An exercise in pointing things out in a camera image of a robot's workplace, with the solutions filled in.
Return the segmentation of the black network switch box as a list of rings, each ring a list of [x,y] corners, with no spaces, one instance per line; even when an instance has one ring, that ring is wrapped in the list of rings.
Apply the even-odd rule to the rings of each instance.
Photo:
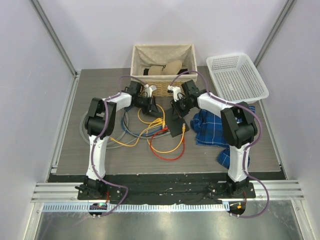
[[[189,131],[190,128],[183,117],[181,117],[181,119],[178,120],[171,120],[170,109],[172,108],[165,110],[165,123],[167,125],[168,130],[170,131],[170,135],[174,138],[182,134],[183,124],[185,124],[186,132]]]

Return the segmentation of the yellow ethernet cable long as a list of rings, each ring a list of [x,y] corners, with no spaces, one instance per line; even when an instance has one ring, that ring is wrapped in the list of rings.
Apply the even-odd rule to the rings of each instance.
[[[159,130],[152,134],[147,143],[151,152],[159,158],[172,161],[184,154],[185,151],[185,135],[186,127],[183,124],[182,134],[171,138],[170,131],[167,125],[161,126]]]

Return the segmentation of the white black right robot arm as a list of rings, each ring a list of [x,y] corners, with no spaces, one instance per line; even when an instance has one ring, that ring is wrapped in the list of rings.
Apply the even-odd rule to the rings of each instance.
[[[226,177],[226,193],[233,198],[242,195],[249,186],[248,163],[251,144],[258,129],[255,114],[246,102],[228,102],[209,91],[199,90],[193,80],[181,87],[169,85],[173,117],[182,119],[192,108],[206,110],[221,119],[222,133],[229,145],[229,168]]]

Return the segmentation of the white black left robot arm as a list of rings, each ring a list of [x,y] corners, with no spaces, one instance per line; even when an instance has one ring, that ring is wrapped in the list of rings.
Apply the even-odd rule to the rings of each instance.
[[[137,107],[145,114],[158,114],[153,95],[156,90],[155,85],[131,81],[128,87],[113,96],[94,97],[91,100],[84,121],[89,136],[89,164],[81,186],[83,191],[89,192],[93,198],[100,200],[107,192],[107,185],[104,183],[106,150],[114,131],[117,112],[128,107]]]

